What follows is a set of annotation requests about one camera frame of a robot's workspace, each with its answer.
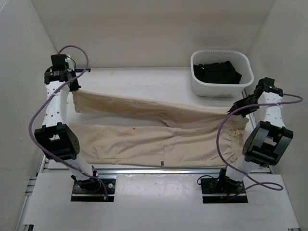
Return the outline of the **beige trousers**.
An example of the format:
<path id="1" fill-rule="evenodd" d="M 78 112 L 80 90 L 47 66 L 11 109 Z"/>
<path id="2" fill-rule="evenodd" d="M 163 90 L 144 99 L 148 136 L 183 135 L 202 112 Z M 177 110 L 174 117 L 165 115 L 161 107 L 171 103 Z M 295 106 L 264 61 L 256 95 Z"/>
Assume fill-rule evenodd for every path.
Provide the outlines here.
<path id="1" fill-rule="evenodd" d="M 84 90 L 73 93 L 75 111 L 156 119 L 161 126 L 72 122 L 81 155 L 90 164 L 145 167 L 220 167 L 242 153 L 246 117 L 225 109 L 151 101 Z"/>

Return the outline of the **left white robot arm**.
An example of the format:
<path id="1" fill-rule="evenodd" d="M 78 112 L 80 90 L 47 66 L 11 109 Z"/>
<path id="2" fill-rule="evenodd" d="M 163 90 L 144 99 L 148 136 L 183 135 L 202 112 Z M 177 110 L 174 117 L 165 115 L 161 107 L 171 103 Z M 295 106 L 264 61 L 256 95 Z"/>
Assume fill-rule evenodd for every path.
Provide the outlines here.
<path id="1" fill-rule="evenodd" d="M 80 88 L 74 80 L 56 91 L 63 83 L 76 76 L 73 68 L 65 70 L 51 67 L 44 74 L 47 98 L 52 97 L 46 106 L 42 127 L 34 131 L 36 141 L 45 149 L 48 159 L 65 165 L 72 173 L 71 178 L 82 189 L 91 193 L 101 187 L 96 169 L 86 163 L 79 154 L 80 144 L 77 136 L 66 124 L 67 97 L 69 92 Z"/>

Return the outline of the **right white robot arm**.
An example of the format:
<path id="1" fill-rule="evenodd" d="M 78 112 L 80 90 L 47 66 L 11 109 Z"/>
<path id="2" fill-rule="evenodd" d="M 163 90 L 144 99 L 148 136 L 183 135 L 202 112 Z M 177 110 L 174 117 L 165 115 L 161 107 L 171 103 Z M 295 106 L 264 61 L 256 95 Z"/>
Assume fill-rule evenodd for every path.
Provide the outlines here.
<path id="1" fill-rule="evenodd" d="M 258 169 L 276 165 L 293 139 L 293 132 L 285 127 L 279 103 L 283 90 L 276 87 L 255 89 L 254 94 L 237 101 L 229 110 L 233 115 L 246 116 L 266 104 L 263 119 L 246 139 L 242 155 L 230 166 L 222 169 L 216 180 L 221 192 L 237 189 L 243 178 Z"/>

